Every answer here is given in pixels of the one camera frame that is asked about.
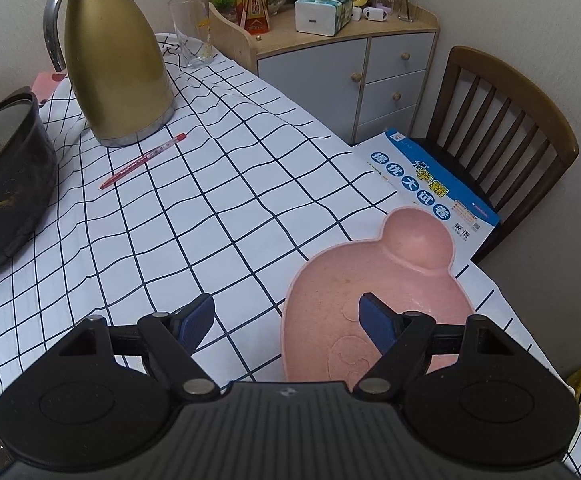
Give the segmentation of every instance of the red pen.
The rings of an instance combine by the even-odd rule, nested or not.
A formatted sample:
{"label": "red pen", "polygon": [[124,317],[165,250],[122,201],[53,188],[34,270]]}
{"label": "red pen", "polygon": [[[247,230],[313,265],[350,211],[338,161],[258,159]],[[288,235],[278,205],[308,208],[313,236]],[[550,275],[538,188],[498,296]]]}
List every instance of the red pen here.
{"label": "red pen", "polygon": [[104,183],[99,187],[99,189],[106,189],[107,187],[109,187],[112,184],[114,184],[115,182],[117,182],[120,178],[123,178],[126,175],[128,175],[130,172],[137,170],[137,168],[139,168],[139,166],[143,166],[144,164],[146,164],[155,155],[159,155],[164,150],[167,150],[171,146],[176,145],[180,140],[184,140],[184,139],[186,139],[186,134],[181,133],[178,136],[173,137],[171,140],[168,140],[167,142],[165,142],[161,146],[158,146],[154,150],[150,150],[148,153],[140,156],[139,158],[136,158],[128,166],[123,168],[123,170],[120,170],[117,173],[113,173],[109,178],[104,180]]}

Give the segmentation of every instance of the chair slat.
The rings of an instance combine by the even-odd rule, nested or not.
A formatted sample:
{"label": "chair slat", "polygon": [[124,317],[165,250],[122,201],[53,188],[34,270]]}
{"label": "chair slat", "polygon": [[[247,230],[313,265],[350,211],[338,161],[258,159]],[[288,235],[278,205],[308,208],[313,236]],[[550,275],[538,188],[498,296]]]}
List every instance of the chair slat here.
{"label": "chair slat", "polygon": [[546,150],[549,148],[550,145],[551,143],[549,142],[549,140],[545,139],[544,142],[539,147],[539,150],[537,150],[535,155],[533,155],[533,158],[528,161],[528,164],[526,164],[524,169],[520,171],[520,174],[517,175],[516,179],[511,184],[510,188],[508,188],[506,190],[506,193],[504,193],[504,196],[501,197],[501,199],[495,206],[495,211],[500,211],[500,209],[503,208],[506,205],[506,203],[510,199],[512,199],[512,197],[517,193],[520,187],[522,187],[524,181],[531,175],[535,167],[538,165],[540,159],[544,156],[544,153],[546,153]]}
{"label": "chair slat", "polygon": [[495,229],[471,259],[479,263],[494,247],[506,238],[528,214],[546,196],[555,183],[561,178],[567,167],[557,156],[546,172],[538,180],[533,189],[522,199],[522,202],[502,223],[500,229]]}
{"label": "chair slat", "polygon": [[469,108],[471,107],[471,103],[473,102],[473,98],[475,97],[475,92],[477,92],[478,85],[479,85],[479,76],[476,75],[473,80],[473,84],[469,89],[469,92],[466,94],[466,97],[464,97],[464,102],[462,102],[461,107],[459,107],[459,112],[457,112],[457,116],[453,121],[453,126],[451,126],[449,136],[446,137],[446,141],[444,142],[444,150],[448,150],[449,146],[453,142],[453,139],[457,135],[457,132],[459,132],[459,127],[461,126],[461,123],[464,121],[464,118],[466,118],[466,114],[468,113]]}
{"label": "chair slat", "polygon": [[479,141],[479,145],[477,146],[477,150],[475,150],[475,153],[473,153],[473,156],[471,156],[471,160],[469,160],[469,163],[466,166],[467,171],[471,171],[475,167],[475,165],[477,164],[477,161],[479,160],[479,158],[482,155],[484,155],[484,152],[486,151],[488,144],[490,144],[490,141],[493,140],[493,137],[495,136],[496,131],[502,125],[502,121],[504,120],[504,117],[506,116],[506,112],[508,111],[508,108],[510,106],[511,106],[511,99],[510,99],[510,97],[507,97],[506,101],[504,101],[504,104],[502,104],[502,107],[499,109],[496,117],[493,119],[493,122],[488,127],[488,130],[485,133],[484,138]]}
{"label": "chair slat", "polygon": [[515,122],[513,124],[511,124],[510,128],[508,128],[506,135],[504,136],[504,138],[502,140],[499,141],[499,144],[497,145],[495,151],[493,152],[493,155],[490,156],[486,165],[484,166],[482,171],[479,173],[479,176],[477,177],[477,180],[476,180],[476,182],[478,184],[481,184],[482,181],[488,176],[488,174],[491,171],[493,171],[493,168],[495,167],[495,165],[497,164],[497,162],[499,161],[501,156],[506,151],[506,148],[508,148],[508,145],[511,143],[511,140],[513,140],[513,137],[517,133],[517,130],[520,129],[520,126],[522,125],[522,121],[524,120],[525,117],[526,117],[526,112],[524,112],[523,110],[519,113],[519,115],[517,115]]}
{"label": "chair slat", "polygon": [[492,196],[492,194],[497,190],[497,188],[502,185],[504,180],[506,180],[506,177],[510,174],[511,170],[515,167],[515,165],[520,161],[520,158],[522,158],[523,153],[529,147],[531,141],[533,140],[533,137],[537,133],[537,130],[538,125],[533,124],[533,127],[528,131],[526,137],[524,137],[522,142],[520,142],[520,145],[517,146],[517,149],[513,152],[511,158],[508,159],[508,162],[504,166],[504,169],[500,172],[499,175],[497,175],[493,184],[491,184],[491,187],[488,188],[487,196]]}
{"label": "chair slat", "polygon": [[484,120],[484,117],[486,117],[488,108],[490,108],[490,105],[493,102],[493,98],[495,97],[496,91],[497,88],[491,86],[491,89],[488,91],[487,96],[484,98],[484,101],[482,102],[482,105],[479,107],[477,114],[475,114],[475,118],[473,119],[471,126],[469,126],[469,129],[466,131],[466,135],[464,136],[463,139],[461,139],[461,144],[459,145],[459,150],[457,150],[457,153],[455,154],[455,158],[460,158],[462,155],[464,155],[466,148],[471,143],[471,140],[473,140],[473,137],[475,137],[475,134],[477,133],[479,126]]}
{"label": "chair slat", "polygon": [[461,66],[446,65],[442,85],[440,86],[440,93],[437,96],[435,110],[433,110],[433,116],[431,117],[431,124],[428,125],[428,132],[426,132],[426,139],[433,144],[437,144],[437,141],[440,139],[440,133],[446,121],[449,108],[451,108],[451,102],[453,101],[453,95],[455,95],[455,88],[457,87],[460,74]]}

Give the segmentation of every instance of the white cabinet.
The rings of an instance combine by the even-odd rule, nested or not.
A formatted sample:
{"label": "white cabinet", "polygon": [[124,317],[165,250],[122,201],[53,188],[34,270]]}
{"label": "white cabinet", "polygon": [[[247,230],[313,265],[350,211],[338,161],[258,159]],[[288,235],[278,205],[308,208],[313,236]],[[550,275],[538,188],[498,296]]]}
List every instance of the white cabinet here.
{"label": "white cabinet", "polygon": [[385,128],[410,133],[422,95],[437,17],[420,7],[413,23],[350,22],[336,36],[295,30],[292,7],[270,17],[270,31],[251,36],[209,7],[220,52],[286,94],[349,144]]}
{"label": "white cabinet", "polygon": [[410,124],[413,121],[415,114],[415,106],[402,108],[397,112],[385,115],[379,119],[373,119],[365,124],[357,126],[357,133],[355,134],[355,142],[363,142],[376,135],[385,132],[389,128],[395,128],[398,132],[407,132]]}
{"label": "white cabinet", "polygon": [[366,83],[360,109],[360,124],[414,105],[422,89],[425,70]]}
{"label": "white cabinet", "polygon": [[259,76],[350,143],[367,41],[340,41],[267,57],[257,62]]}
{"label": "white cabinet", "polygon": [[433,32],[372,38],[366,83],[426,70],[434,38]]}

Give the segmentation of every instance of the wooden chair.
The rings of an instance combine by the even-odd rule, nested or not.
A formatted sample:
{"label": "wooden chair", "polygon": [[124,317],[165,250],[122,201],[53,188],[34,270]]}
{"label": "wooden chair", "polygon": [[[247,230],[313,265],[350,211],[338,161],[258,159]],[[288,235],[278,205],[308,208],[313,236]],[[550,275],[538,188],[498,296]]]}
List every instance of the wooden chair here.
{"label": "wooden chair", "polygon": [[[440,134],[451,107],[462,70],[472,73],[474,79],[442,144]],[[466,133],[460,142],[459,139],[456,140],[458,132],[466,119],[478,86],[484,85],[484,83],[490,86],[490,90],[475,113],[474,119],[468,124]],[[501,94],[504,102],[488,129],[483,133],[481,140],[478,141],[479,137],[476,138],[475,134],[480,130],[480,126],[491,104],[493,104],[493,99],[497,92]],[[503,136],[499,135],[501,138],[493,150],[491,143],[497,142],[495,134],[500,128],[511,104],[516,108],[520,108],[521,111],[507,132],[505,134],[503,134],[503,131],[501,132]],[[527,121],[532,120],[531,126],[526,133],[519,132],[518,139],[521,138],[521,142],[504,164],[505,159],[501,160],[501,158],[520,130],[520,125],[522,125],[525,118]],[[533,139],[536,136],[541,136],[541,134],[545,137],[544,141],[539,145],[526,165],[520,166],[519,173],[515,176],[511,172],[522,159],[522,155],[532,149],[531,142]],[[490,253],[497,244],[526,218],[532,209],[538,205],[539,201],[544,198],[546,193],[555,186],[555,183],[570,165],[573,164],[579,152],[577,140],[568,121],[555,106],[555,103],[535,83],[504,61],[466,46],[455,46],[451,49],[428,133],[424,139],[413,140],[420,143],[442,166],[490,204],[498,214],[514,196],[518,195],[516,201],[519,200],[519,204],[506,218],[502,218],[501,224],[493,230],[490,237],[477,251],[473,257],[475,263]],[[455,153],[451,153],[449,149],[454,140],[456,140],[454,145],[456,146],[459,143],[459,147]],[[467,152],[467,148],[469,145],[475,146],[475,144],[477,144],[477,147],[469,158],[470,152]],[[520,197],[519,195],[522,194],[519,193],[520,188],[533,170],[537,168],[540,159],[545,155],[549,146],[554,148],[554,159],[541,174],[535,185],[526,195]],[[493,173],[496,166],[500,167],[500,169],[492,178],[493,175],[491,173]],[[491,184],[486,187],[485,181],[488,180],[491,180]],[[505,181],[510,180],[512,180],[512,183],[503,191],[502,185]],[[492,204],[491,200],[493,200],[494,194],[501,197],[495,204]]]}

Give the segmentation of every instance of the wooden shelf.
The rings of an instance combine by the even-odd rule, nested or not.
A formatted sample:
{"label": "wooden shelf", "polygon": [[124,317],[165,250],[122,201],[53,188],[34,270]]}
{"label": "wooden shelf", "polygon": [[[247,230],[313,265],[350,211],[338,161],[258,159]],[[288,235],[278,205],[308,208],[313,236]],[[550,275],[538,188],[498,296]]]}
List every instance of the wooden shelf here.
{"label": "wooden shelf", "polygon": [[334,41],[355,40],[388,34],[408,34],[410,32],[435,32],[438,28],[437,17],[421,9],[421,17],[413,23],[397,19],[395,14],[385,22],[372,22],[362,18],[359,22],[350,21],[335,36],[318,36],[295,30],[295,8],[286,6],[270,19],[270,32],[262,34],[261,41],[255,41],[257,59],[276,56],[298,48],[315,46]]}
{"label": "wooden shelf", "polygon": [[397,19],[395,14],[385,22],[371,22],[362,18],[359,22],[347,23],[335,36],[318,36],[295,30],[295,8],[286,6],[270,18],[270,31],[261,35],[261,40],[251,36],[235,23],[225,19],[210,4],[210,29],[213,45],[225,56],[257,74],[257,60],[284,52],[299,50],[336,41],[410,34],[414,32],[436,32],[439,30],[437,17],[426,9],[419,9],[419,17],[413,23]]}

